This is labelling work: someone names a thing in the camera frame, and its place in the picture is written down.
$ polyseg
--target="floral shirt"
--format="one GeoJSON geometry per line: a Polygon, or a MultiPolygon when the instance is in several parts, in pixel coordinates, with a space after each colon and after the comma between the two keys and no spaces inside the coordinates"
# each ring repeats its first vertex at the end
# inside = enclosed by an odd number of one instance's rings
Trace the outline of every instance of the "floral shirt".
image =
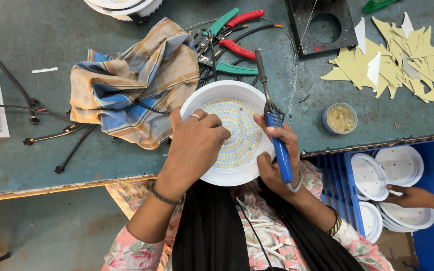
{"type": "MultiPolygon", "coordinates": [[[[308,161],[301,160],[300,173],[304,178],[303,184],[305,188],[317,198],[320,198],[322,191],[321,172],[308,161]]],[[[109,185],[106,188],[130,219],[148,193],[148,181],[109,185]]],[[[241,206],[254,226],[273,267],[285,268],[290,271],[309,270],[286,226],[279,221],[276,213],[259,196],[259,191],[260,188],[257,181],[254,180],[233,188],[232,196],[238,199],[244,198],[241,206]]],[[[115,239],[110,253],[105,256],[105,264],[102,271],[171,271],[172,247],[182,209],[183,206],[175,208],[168,226],[166,238],[160,243],[144,243],[139,241],[124,227],[115,239]]],[[[244,219],[240,207],[237,207],[237,210],[244,227],[250,270],[264,270],[268,267],[268,263],[259,242],[251,230],[249,223],[244,219]]],[[[334,239],[340,242],[355,257],[364,270],[393,271],[391,264],[378,251],[377,245],[370,243],[356,232],[344,219],[334,239]]]]}

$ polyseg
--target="another person's hand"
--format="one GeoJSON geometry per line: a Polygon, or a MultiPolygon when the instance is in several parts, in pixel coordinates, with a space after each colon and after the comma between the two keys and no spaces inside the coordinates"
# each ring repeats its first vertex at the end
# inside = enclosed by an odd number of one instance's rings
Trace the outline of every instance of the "another person's hand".
{"type": "Polygon", "coordinates": [[[388,198],[383,200],[387,203],[399,205],[403,208],[432,208],[434,209],[434,194],[419,187],[401,187],[387,185],[388,189],[403,193],[401,196],[390,193],[388,198]]]}
{"type": "Polygon", "coordinates": [[[180,107],[170,114],[173,137],[168,158],[160,171],[155,191],[162,197],[179,201],[183,194],[215,163],[220,147],[231,133],[216,114],[208,115],[203,110],[194,112],[183,121],[180,107]]]}
{"type": "MultiPolygon", "coordinates": [[[[287,152],[289,153],[289,160],[291,162],[292,175],[294,177],[291,186],[295,188],[299,183],[300,167],[298,136],[295,135],[291,127],[285,123],[282,124],[283,128],[267,127],[266,119],[262,115],[254,114],[254,121],[262,128],[269,138],[278,138],[285,143],[287,152]]],[[[286,184],[282,181],[279,164],[276,162],[273,163],[267,152],[264,152],[257,157],[257,166],[259,167],[262,181],[264,181],[267,187],[272,191],[285,200],[294,195],[294,193],[289,191],[286,184]]]]}

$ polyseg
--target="forearm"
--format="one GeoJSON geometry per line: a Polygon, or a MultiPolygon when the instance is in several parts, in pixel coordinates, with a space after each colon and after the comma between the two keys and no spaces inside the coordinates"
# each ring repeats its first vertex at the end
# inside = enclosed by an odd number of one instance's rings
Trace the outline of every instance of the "forearm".
{"type": "Polygon", "coordinates": [[[151,193],[127,224],[128,232],[145,243],[158,243],[165,238],[175,206],[155,198],[151,193]]]}
{"type": "Polygon", "coordinates": [[[334,212],[309,192],[304,185],[298,192],[284,199],[323,231],[327,232],[334,227],[336,222],[334,212]]]}

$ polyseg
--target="checkered rag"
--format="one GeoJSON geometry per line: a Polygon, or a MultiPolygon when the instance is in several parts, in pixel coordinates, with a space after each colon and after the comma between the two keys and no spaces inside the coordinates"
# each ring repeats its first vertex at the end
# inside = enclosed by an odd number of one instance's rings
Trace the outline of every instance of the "checkered rag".
{"type": "Polygon", "coordinates": [[[114,137],[153,150],[172,133],[168,115],[196,90],[199,67],[193,37],[168,18],[137,44],[112,56],[90,49],[71,69],[71,116],[98,123],[114,137]]]}

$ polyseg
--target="black bracelet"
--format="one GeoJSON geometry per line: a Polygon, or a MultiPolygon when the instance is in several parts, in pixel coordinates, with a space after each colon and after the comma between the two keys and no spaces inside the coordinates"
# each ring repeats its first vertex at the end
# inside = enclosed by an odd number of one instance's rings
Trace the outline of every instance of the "black bracelet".
{"type": "Polygon", "coordinates": [[[159,195],[155,192],[155,190],[153,189],[154,186],[155,186],[155,183],[151,184],[149,190],[150,190],[150,193],[152,193],[152,195],[155,198],[157,198],[157,199],[159,199],[165,203],[168,203],[170,205],[173,205],[173,206],[181,205],[182,203],[184,203],[185,196],[182,196],[182,199],[179,202],[167,200],[166,198],[162,197],[161,195],[159,195]]]}

